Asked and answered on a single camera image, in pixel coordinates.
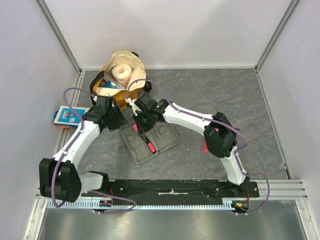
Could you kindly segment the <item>grey plastic tool case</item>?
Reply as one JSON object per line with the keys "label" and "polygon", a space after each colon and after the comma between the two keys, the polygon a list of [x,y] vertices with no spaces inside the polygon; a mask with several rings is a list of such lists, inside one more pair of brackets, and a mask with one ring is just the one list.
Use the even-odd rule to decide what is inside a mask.
{"label": "grey plastic tool case", "polygon": [[177,145],[181,139],[169,123],[158,122],[147,133],[138,134],[138,127],[134,124],[120,132],[134,162],[140,165],[160,152]]}

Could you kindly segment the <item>long red handled screwdriver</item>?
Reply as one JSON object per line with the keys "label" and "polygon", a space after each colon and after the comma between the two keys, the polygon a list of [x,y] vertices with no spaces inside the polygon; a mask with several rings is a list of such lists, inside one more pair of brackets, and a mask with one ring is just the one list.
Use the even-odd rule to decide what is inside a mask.
{"label": "long red handled screwdriver", "polygon": [[146,146],[148,147],[148,149],[150,150],[150,152],[152,154],[155,154],[157,152],[156,148],[154,147],[154,145],[152,144],[152,142],[150,141],[150,139],[145,135],[145,134],[141,134],[140,135],[141,139],[144,141],[144,143],[146,144]]}

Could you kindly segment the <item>red black utility knife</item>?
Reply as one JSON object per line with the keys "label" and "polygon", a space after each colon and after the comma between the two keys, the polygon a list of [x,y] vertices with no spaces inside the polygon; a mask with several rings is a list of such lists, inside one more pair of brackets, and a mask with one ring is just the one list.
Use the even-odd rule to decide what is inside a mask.
{"label": "red black utility knife", "polygon": [[204,152],[204,153],[207,153],[208,151],[209,151],[209,150],[208,150],[207,142],[204,141],[203,152]]}

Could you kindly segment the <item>short red handled screwdriver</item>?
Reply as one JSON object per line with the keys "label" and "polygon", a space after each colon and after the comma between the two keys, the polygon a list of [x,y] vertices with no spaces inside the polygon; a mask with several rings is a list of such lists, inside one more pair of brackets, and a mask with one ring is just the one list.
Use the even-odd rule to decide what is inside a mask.
{"label": "short red handled screwdriver", "polygon": [[136,131],[136,132],[138,132],[139,130],[138,130],[138,126],[137,126],[137,124],[135,123],[135,124],[133,124],[133,129]]}

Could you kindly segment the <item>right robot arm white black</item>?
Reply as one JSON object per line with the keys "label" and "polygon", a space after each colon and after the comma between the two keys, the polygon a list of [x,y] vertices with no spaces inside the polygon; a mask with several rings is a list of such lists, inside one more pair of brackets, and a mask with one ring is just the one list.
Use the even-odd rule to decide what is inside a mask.
{"label": "right robot arm white black", "polygon": [[237,136],[243,136],[223,113],[212,115],[191,111],[167,99],[155,101],[146,93],[136,99],[128,97],[125,101],[132,108],[139,134],[149,132],[156,123],[167,123],[202,135],[208,152],[219,158],[224,166],[230,193],[240,197],[247,191],[250,176],[243,168],[237,147]]}

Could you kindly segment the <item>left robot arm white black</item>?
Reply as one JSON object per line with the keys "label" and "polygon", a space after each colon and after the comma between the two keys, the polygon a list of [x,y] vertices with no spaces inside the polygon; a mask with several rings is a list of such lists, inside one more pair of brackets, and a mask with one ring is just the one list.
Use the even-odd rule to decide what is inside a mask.
{"label": "left robot arm white black", "polygon": [[111,96],[99,96],[96,104],[82,117],[68,142],[51,158],[39,163],[39,191],[41,196],[51,198],[55,207],[58,201],[75,202],[82,193],[93,190],[98,196],[110,191],[108,175],[90,171],[80,175],[80,160],[91,143],[105,129],[114,131],[125,125],[125,119],[116,100]]}

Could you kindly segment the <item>yellow canvas tool bag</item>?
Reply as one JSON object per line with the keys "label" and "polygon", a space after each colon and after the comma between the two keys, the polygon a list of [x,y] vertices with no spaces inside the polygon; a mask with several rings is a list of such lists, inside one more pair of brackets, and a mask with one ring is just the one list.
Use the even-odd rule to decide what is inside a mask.
{"label": "yellow canvas tool bag", "polygon": [[126,97],[136,99],[140,90],[147,93],[152,90],[145,65],[137,53],[124,49],[112,54],[89,86],[94,96],[113,97],[121,110],[127,107]]}

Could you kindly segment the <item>blue box inside bag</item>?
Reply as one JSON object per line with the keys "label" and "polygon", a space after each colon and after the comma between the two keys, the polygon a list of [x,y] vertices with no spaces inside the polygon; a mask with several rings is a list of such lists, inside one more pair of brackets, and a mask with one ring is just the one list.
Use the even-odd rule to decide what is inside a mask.
{"label": "blue box inside bag", "polygon": [[108,80],[102,84],[102,88],[108,89],[120,89],[119,85],[115,81]]}

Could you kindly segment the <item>blue white cardboard box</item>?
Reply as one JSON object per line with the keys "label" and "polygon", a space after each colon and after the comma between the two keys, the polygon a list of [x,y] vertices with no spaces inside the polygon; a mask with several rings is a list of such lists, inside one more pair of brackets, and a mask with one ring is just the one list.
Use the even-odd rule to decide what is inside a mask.
{"label": "blue white cardboard box", "polygon": [[53,124],[59,128],[77,128],[80,122],[80,117],[65,105],[61,105],[53,116]]}

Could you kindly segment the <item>white tape roll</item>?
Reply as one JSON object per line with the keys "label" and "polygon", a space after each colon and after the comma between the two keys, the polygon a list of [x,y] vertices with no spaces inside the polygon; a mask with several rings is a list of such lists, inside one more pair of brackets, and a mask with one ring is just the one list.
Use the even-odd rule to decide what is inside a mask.
{"label": "white tape roll", "polygon": [[132,75],[132,68],[128,64],[117,64],[112,68],[111,73],[118,83],[127,86]]}

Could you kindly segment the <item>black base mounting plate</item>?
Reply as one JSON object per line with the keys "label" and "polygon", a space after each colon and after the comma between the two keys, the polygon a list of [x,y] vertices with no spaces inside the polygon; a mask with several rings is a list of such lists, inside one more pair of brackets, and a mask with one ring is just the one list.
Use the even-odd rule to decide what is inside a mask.
{"label": "black base mounting plate", "polygon": [[258,185],[250,181],[244,190],[216,179],[116,179],[99,192],[137,204],[219,204],[223,198],[258,198]]}

